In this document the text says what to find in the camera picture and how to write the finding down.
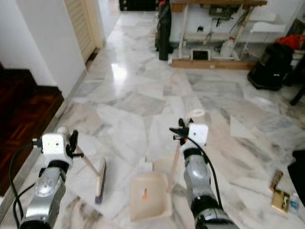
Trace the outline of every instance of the wooden staircase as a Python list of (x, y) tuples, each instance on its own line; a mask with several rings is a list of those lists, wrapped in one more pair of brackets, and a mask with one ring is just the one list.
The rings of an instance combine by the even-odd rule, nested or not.
[[(9, 70), (0, 65), (0, 195), (10, 186), (9, 165), (14, 152), (42, 135), (63, 102), (57, 87), (38, 86), (29, 70)], [(31, 152), (15, 160), (15, 176)]]

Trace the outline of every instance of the gray marble floor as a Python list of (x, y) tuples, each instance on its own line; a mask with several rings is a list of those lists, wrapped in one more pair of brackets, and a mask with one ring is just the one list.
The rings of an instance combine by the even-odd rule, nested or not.
[[(174, 69), (158, 60), (151, 36), (153, 13), (123, 13), (60, 119), (80, 132), (79, 145), (95, 166), (108, 163), (104, 202), (94, 204), (95, 177), (80, 159), (67, 174), (57, 229), (193, 229), (185, 199), (183, 159), (178, 163), (170, 218), (130, 222), (130, 180), (146, 156), (154, 169), (170, 173), (176, 142), (168, 128), (193, 109), (209, 126), (206, 152), (214, 164), (224, 209), (240, 229), (305, 228), (305, 211), (283, 215), (271, 208), (276, 169), (280, 187), (293, 193), (287, 166), (292, 151), (305, 148), (305, 100), (297, 92), (255, 90), (247, 71)], [(35, 181), (41, 156), (24, 187)], [(22, 202), (26, 206), (31, 194)], [(2, 229), (15, 228), (11, 213)]]

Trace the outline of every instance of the beige dustpan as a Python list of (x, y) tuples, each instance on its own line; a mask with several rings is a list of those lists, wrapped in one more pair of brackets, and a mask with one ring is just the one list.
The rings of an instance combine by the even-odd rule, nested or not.
[(173, 213), (172, 182), (179, 158), (178, 144), (169, 182), (164, 174), (151, 172), (132, 180), (130, 198), (131, 222), (169, 217)]

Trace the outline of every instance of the wooden broom handle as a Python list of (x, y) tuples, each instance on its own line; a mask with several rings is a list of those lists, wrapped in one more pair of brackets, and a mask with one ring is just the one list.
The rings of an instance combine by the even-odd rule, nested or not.
[[(75, 152), (76, 153), (83, 153), (84, 152), (81, 150), (81, 148), (79, 146), (76, 146), (76, 149), (75, 149)], [(91, 161), (89, 160), (89, 158), (84, 154), (84, 157), (83, 157), (83, 160), (84, 162), (93, 170), (93, 172), (99, 176), (100, 173), (96, 170), (96, 168), (94, 167), (94, 165), (91, 163)]]
[(175, 172), (176, 172), (176, 168), (177, 168), (177, 164), (178, 164), (178, 160), (179, 160), (179, 154), (180, 154), (180, 141), (178, 141), (175, 157), (173, 159), (173, 166), (172, 166), (172, 170), (171, 170), (171, 175), (170, 175), (170, 179), (168, 181), (168, 188), (167, 188), (168, 193), (170, 193), (172, 191), (173, 179), (174, 179), (174, 176), (175, 176)]

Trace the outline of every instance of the white plastic bottle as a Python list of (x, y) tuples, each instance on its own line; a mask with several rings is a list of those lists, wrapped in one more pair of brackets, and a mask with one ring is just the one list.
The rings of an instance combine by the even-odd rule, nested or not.
[(293, 193), (293, 195), (290, 197), (289, 211), (297, 214), (299, 211), (299, 206), (299, 196), (297, 193)]
[(225, 41), (220, 50), (221, 57), (231, 57), (234, 48), (234, 38), (230, 37), (229, 40)]

